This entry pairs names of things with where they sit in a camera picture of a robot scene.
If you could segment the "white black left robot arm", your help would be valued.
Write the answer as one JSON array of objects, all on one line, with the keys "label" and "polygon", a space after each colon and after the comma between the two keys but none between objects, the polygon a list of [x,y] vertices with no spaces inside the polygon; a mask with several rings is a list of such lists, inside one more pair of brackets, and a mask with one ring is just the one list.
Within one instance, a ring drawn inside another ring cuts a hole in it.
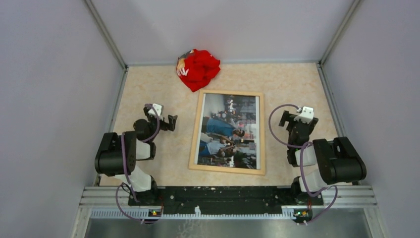
[{"label": "white black left robot arm", "polygon": [[105,133],[94,160],[96,172],[119,179],[129,189],[131,202],[136,205],[153,205],[159,198],[155,179],[142,171],[137,162],[155,158],[154,139],[160,131],[175,131],[178,116],[165,118],[162,110],[162,105],[145,104],[146,117],[136,120],[132,131]]}]

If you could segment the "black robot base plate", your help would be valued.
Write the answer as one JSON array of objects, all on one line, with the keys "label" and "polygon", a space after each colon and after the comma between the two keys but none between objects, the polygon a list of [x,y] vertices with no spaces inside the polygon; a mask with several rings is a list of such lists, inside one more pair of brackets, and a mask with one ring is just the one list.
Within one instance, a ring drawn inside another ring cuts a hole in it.
[{"label": "black robot base plate", "polygon": [[306,192],[292,186],[158,186],[129,195],[130,206],[173,205],[176,202],[262,202],[263,204],[306,205]]}]

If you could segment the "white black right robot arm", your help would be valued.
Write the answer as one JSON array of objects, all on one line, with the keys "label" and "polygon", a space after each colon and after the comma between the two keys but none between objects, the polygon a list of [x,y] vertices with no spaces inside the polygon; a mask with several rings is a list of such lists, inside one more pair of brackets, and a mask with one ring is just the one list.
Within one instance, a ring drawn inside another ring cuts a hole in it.
[{"label": "white black right robot arm", "polygon": [[367,168],[360,155],[347,137],[336,137],[331,141],[315,139],[309,142],[317,118],[304,118],[284,111],[279,126],[288,132],[288,163],[302,169],[317,166],[317,169],[304,176],[294,178],[290,197],[296,204],[304,204],[311,193],[328,188],[340,182],[353,183],[367,176]]}]

